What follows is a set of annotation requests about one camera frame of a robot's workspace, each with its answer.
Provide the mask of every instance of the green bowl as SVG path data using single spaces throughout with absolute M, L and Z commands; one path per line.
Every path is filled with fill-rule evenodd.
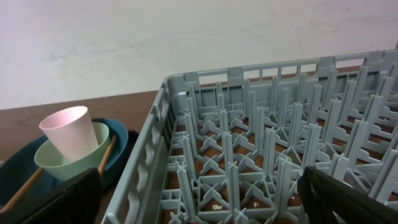
M 109 128 L 98 122 L 93 122 L 93 127 L 99 146 L 89 155 L 75 162 L 69 162 L 51 141 L 47 140 L 36 151 L 35 163 L 60 180 L 68 180 L 91 167 L 98 168 L 109 146 Z

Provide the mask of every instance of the white wall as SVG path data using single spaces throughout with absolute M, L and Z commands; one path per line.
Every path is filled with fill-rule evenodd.
M 156 90 L 167 75 L 392 49 L 398 1 L 2 0 L 0 109 Z

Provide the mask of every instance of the dish rack wall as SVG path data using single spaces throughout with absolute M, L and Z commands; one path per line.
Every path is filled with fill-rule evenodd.
M 397 62 L 386 50 L 167 77 L 103 223 L 308 223 L 305 166 L 398 209 Z

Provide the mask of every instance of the pink paper cup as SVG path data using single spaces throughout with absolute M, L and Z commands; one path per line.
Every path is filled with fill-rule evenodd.
M 74 106 L 46 117 L 39 128 L 70 162 L 87 156 L 98 147 L 88 108 Z

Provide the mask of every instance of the blue plate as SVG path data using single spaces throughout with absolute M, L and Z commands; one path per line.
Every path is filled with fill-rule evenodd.
M 115 134 L 118 137 L 102 176 L 102 186 L 103 190 L 105 190 L 119 178 L 119 175 L 126 165 L 132 147 L 128 146 L 129 132 L 120 121 L 108 118 L 96 118 L 92 121 L 106 124 L 110 131 L 109 136 L 112 137 Z M 46 140 L 47 137 L 42 136 L 32 141 L 15 153 L 0 167 L 0 207 L 7 204 L 11 197 L 39 168 L 34 162 L 34 156 L 37 149 Z M 52 187 L 61 183 L 63 183 L 62 180 L 58 180 L 49 173 L 44 172 L 40 178 L 37 179 L 32 188 L 19 200 L 19 203 L 39 198 Z

